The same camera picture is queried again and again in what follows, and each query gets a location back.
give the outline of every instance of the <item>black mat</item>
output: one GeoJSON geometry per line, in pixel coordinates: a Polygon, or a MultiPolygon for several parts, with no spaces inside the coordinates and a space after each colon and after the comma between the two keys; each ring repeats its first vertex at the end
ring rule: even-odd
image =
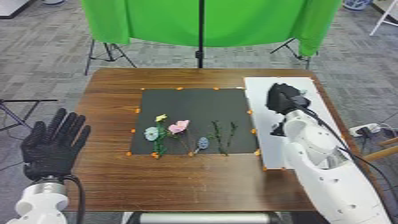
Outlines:
{"type": "MultiPolygon", "coordinates": [[[[189,133],[184,134],[182,140],[191,148],[198,146],[202,137],[211,137],[216,133],[212,121],[219,122],[223,128],[223,145],[230,154],[253,153],[259,149],[257,135],[253,134],[253,120],[248,114],[248,98],[241,89],[154,89],[143,93],[143,105],[139,121],[136,126],[136,135],[132,143],[134,154],[152,154],[154,142],[147,140],[145,131],[157,127],[155,118],[168,114],[166,128],[180,120],[191,120],[189,133]],[[239,126],[232,146],[228,139],[232,135],[232,122],[239,126]]],[[[166,139],[166,154],[187,154],[182,142],[166,139]]],[[[202,154],[219,154],[218,139],[211,139],[211,148],[202,154]]]]}

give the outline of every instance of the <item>white paper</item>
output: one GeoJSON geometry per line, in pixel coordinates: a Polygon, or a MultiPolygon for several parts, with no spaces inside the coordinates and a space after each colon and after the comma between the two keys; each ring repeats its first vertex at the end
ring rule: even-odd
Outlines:
{"type": "Polygon", "coordinates": [[[342,132],[333,119],[328,105],[315,87],[312,78],[306,77],[248,77],[246,78],[246,95],[250,98],[250,106],[253,110],[253,122],[259,130],[259,141],[264,153],[264,165],[269,169],[292,168],[283,158],[283,145],[289,143],[287,137],[273,136],[273,126],[280,124],[285,116],[269,110],[267,97],[275,83],[287,83],[299,90],[306,90],[306,98],[312,100],[310,109],[319,114],[322,120],[335,129],[338,135],[342,132]]]}

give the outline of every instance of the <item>green screen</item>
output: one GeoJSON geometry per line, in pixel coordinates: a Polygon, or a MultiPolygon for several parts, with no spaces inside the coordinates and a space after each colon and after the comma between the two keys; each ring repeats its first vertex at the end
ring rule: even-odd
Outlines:
{"type": "MultiPolygon", "coordinates": [[[[83,0],[93,37],[198,46],[200,0],[83,0]]],[[[207,0],[205,46],[301,40],[301,55],[321,48],[342,0],[207,0]]]]}

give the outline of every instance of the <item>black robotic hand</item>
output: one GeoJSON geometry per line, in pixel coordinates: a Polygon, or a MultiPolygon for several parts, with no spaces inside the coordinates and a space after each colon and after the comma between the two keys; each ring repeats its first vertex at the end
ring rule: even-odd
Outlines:
{"type": "Polygon", "coordinates": [[[269,109],[287,115],[294,110],[298,110],[298,105],[308,108],[310,104],[312,101],[303,96],[299,89],[287,84],[276,83],[269,90],[269,109]]]}
{"type": "Polygon", "coordinates": [[[33,133],[22,143],[26,175],[35,181],[51,175],[63,177],[72,174],[79,152],[90,138],[91,126],[84,127],[86,116],[70,113],[67,117],[67,114],[67,109],[60,109],[49,127],[44,121],[36,122],[33,133]]]}

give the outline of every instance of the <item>gray carpet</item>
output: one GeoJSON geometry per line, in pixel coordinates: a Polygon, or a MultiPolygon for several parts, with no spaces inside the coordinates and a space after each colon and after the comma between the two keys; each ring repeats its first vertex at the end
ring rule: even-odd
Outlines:
{"type": "MultiPolygon", "coordinates": [[[[340,10],[330,37],[314,58],[315,71],[338,108],[347,127],[383,121],[398,111],[398,28],[385,25],[376,37],[369,36],[381,14],[369,8],[365,12],[340,10]]],[[[31,124],[49,121],[60,107],[74,110],[91,77],[84,77],[91,34],[81,9],[81,1],[70,0],[61,7],[35,3],[13,20],[0,20],[0,96],[4,99],[56,98],[38,108],[31,124]]],[[[275,55],[280,44],[207,50],[209,68],[305,68],[287,49],[275,55]]],[[[196,48],[134,41],[123,46],[129,56],[143,68],[196,67],[196,48]]],[[[122,59],[116,63],[95,62],[91,72],[100,67],[129,67],[122,59]]],[[[19,113],[28,105],[10,104],[19,113]]],[[[388,121],[398,127],[398,116],[388,121]]],[[[24,127],[12,130],[15,137],[28,135],[24,127]]],[[[0,133],[0,168],[22,161],[20,141],[0,133]]],[[[378,151],[369,144],[367,152],[378,151]]],[[[398,155],[378,161],[394,185],[398,185],[398,155]]],[[[29,180],[22,166],[0,172],[0,223],[15,217],[15,203],[29,180]]],[[[385,181],[392,210],[398,211],[385,181]]],[[[115,214],[111,222],[118,223],[115,214]]]]}

